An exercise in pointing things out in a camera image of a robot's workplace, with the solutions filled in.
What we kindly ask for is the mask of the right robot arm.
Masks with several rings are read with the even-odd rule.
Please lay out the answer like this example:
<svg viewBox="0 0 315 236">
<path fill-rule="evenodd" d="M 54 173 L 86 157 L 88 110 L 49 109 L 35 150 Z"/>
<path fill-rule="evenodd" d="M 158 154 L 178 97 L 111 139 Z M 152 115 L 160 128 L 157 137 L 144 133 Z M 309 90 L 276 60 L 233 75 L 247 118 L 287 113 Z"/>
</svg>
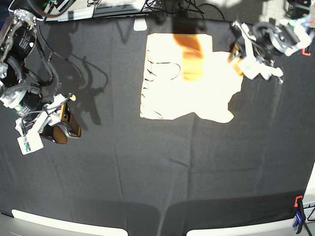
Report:
<svg viewBox="0 0 315 236">
<path fill-rule="evenodd" d="M 60 76 L 51 59 L 46 59 L 37 39 L 39 14 L 24 7 L 12 10 L 0 30 L 0 100 L 18 118 L 15 129 L 23 155 L 43 148 L 45 138 L 66 144 L 68 138 L 80 138 L 81 127 L 68 107 L 76 96 L 58 92 Z M 48 79 L 43 80 L 26 68 L 25 59 L 38 49 Z"/>
</svg>

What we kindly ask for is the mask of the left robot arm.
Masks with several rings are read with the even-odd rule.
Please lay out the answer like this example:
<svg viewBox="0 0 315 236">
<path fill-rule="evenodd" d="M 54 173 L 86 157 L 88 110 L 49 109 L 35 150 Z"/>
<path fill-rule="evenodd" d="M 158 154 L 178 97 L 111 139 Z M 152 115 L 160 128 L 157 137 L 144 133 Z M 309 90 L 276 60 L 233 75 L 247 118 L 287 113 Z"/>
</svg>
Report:
<svg viewBox="0 0 315 236">
<path fill-rule="evenodd" d="M 315 37 L 313 0 L 290 0 L 288 10 L 278 25 L 258 22 L 251 26 L 234 21 L 230 28 L 235 36 L 227 59 L 239 75 L 248 79 L 261 76 L 268 81 L 277 78 L 279 84 L 284 73 L 275 66 L 275 59 L 291 56 L 310 47 Z"/>
</svg>

